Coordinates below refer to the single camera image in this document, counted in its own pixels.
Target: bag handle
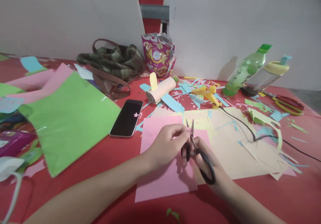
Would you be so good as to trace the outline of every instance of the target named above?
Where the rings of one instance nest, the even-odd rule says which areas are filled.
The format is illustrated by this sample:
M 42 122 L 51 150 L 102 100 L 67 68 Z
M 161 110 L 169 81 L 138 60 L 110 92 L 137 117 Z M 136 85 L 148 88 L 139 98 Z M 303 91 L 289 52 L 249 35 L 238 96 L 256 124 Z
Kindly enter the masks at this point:
M 110 40 L 105 39 L 105 38 L 99 38 L 99 39 L 96 39 L 96 40 L 94 41 L 94 43 L 93 43 L 92 49 L 93 49 L 93 52 L 94 52 L 94 53 L 97 53 L 97 49 L 95 48 L 95 44 L 96 44 L 96 42 L 98 42 L 98 41 L 105 41 L 105 42 L 111 43 L 112 45 L 114 45 L 114 46 L 116 46 L 116 47 L 119 47 L 118 44 L 116 44 L 116 43 L 113 42 L 113 41 L 110 41 Z
M 100 88 L 100 90 L 104 94 L 110 95 L 111 97 L 113 97 L 115 99 L 122 99 L 122 98 L 125 98 L 128 95 L 130 95 L 130 86 L 127 82 L 123 81 L 122 79 L 120 79 L 116 76 L 113 76 L 109 73 L 99 70 L 91 65 L 90 65 L 90 70 L 93 73 L 93 78 L 94 78 L 95 83 L 98 85 L 98 87 Z M 122 84 L 128 88 L 128 91 L 126 91 L 124 93 L 113 93 L 112 94 L 106 89 L 106 86 L 105 86 L 103 80 L 109 80 L 109 81 L 113 81 L 118 84 Z

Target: red tablecloth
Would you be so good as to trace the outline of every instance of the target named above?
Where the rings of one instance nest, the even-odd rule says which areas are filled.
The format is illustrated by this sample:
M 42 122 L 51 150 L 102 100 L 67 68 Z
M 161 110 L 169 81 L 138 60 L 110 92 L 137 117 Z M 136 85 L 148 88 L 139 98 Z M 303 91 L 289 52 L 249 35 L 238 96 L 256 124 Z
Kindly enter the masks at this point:
M 52 62 L 50 66 L 57 68 L 61 62 Z M 74 63 L 74 61 L 63 62 L 66 64 Z M 19 59 L 0 62 L 0 82 L 2 83 L 23 77 L 26 72 Z M 148 79 L 140 78 L 133 81 L 130 98 L 142 100 L 146 104 L 148 101 L 145 94 L 140 93 L 142 90 L 139 86 L 142 83 L 148 84 L 148 82 Z M 270 87 L 268 91 L 273 94 L 289 96 L 302 102 L 284 88 Z M 244 98 L 241 93 L 238 93 L 234 98 L 230 98 L 229 102 L 234 105 L 244 103 Z M 260 100 L 273 104 L 267 96 L 260 97 Z M 126 99 L 118 100 L 117 104 L 121 107 L 125 101 Z M 195 109 L 188 96 L 181 97 L 179 101 L 183 104 L 185 110 Z M 146 118 L 155 107 L 153 104 L 145 107 L 138 123 Z M 201 105 L 201 109 L 208 107 L 210 106 Z M 308 106 L 306 106 L 304 113 L 303 116 L 291 115 L 288 117 L 296 120 L 296 124 L 308 131 L 308 134 L 287 127 L 288 121 L 283 118 L 280 121 L 282 136 L 300 150 L 321 159 L 321 147 L 318 138 L 318 131 L 321 130 L 321 119 L 312 117 L 318 115 Z M 32 178 L 23 178 L 17 204 L 10 221 L 22 223 L 61 191 L 138 155 L 140 153 L 140 136 L 141 132 L 139 131 L 135 132 L 134 136 L 129 139 L 108 136 L 54 179 L 49 176 L 46 169 L 39 171 Z M 307 143 L 290 140 L 291 136 Z M 320 223 L 321 164 L 297 152 L 285 143 L 283 144 L 283 151 L 298 160 L 300 164 L 308 165 L 309 168 L 300 167 L 303 174 L 297 174 L 297 177 L 283 175 L 279 181 L 276 181 L 270 175 L 264 175 L 239 179 L 235 182 L 285 222 Z M 8 180 L 0 183 L 0 220 L 4 219 L 9 208 L 14 187 L 15 185 L 9 185 Z M 169 207 L 179 214 L 181 223 L 237 223 L 227 205 L 213 195 L 206 185 L 198 186 L 197 191 L 139 203 L 134 202 L 135 190 L 136 186 L 127 191 L 108 207 L 95 223 L 177 223 L 173 216 L 166 217 L 166 210 Z

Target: black phone screen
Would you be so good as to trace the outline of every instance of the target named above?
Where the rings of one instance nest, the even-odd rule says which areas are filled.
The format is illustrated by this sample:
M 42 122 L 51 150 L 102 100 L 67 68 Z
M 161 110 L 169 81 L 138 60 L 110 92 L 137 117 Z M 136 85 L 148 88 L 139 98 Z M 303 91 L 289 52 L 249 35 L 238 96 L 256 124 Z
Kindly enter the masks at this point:
M 110 130 L 110 135 L 131 137 L 134 133 L 142 106 L 142 101 L 126 100 L 114 126 Z

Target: yellow glue gun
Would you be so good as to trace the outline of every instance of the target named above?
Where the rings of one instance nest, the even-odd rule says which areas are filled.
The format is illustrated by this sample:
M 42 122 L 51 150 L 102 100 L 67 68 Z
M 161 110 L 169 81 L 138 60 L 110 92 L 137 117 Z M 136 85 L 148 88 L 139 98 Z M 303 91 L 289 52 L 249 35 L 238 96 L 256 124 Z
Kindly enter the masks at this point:
M 215 104 L 213 105 L 213 109 L 217 109 L 220 106 L 220 104 L 218 103 L 217 99 L 213 95 L 215 93 L 216 93 L 216 87 L 214 85 L 210 86 L 210 88 L 203 86 L 198 89 L 194 89 L 191 92 L 191 94 L 193 95 L 203 95 L 204 97 L 208 98 L 212 104 Z

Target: green plastic bottle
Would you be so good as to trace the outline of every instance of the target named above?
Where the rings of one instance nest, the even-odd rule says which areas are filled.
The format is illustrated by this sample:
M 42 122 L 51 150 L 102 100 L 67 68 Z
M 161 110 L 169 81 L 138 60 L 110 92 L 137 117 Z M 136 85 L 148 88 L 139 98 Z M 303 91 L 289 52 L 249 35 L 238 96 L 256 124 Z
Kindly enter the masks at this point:
M 222 93 L 227 96 L 234 96 L 238 90 L 255 74 L 265 62 L 265 54 L 269 51 L 272 45 L 262 44 L 257 52 L 250 54 L 238 66 L 237 71 L 232 76 L 230 81 L 225 85 Z

